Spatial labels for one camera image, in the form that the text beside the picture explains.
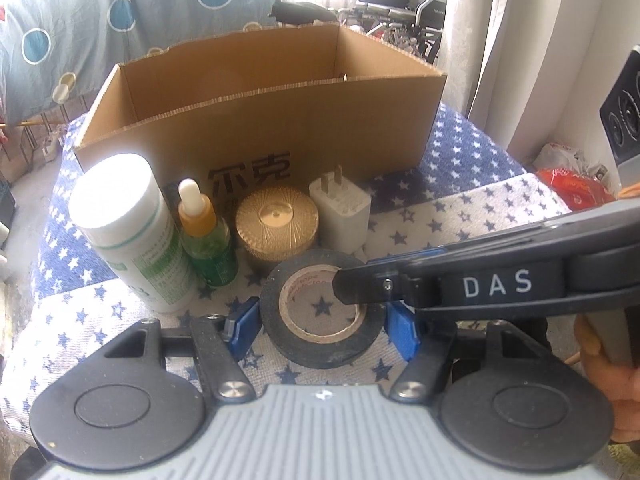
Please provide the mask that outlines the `person's right hand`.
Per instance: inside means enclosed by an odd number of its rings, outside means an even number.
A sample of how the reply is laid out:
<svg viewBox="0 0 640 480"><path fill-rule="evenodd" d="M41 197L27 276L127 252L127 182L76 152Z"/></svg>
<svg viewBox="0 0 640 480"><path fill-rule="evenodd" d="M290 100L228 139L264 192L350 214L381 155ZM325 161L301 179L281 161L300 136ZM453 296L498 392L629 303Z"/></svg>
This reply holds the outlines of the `person's right hand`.
<svg viewBox="0 0 640 480"><path fill-rule="evenodd" d="M610 401L614 411L612 440L629 443L639 440L639 370L612 364L602 342L588 320L578 314L574 334L580 351L580 362L587 378Z"/></svg>

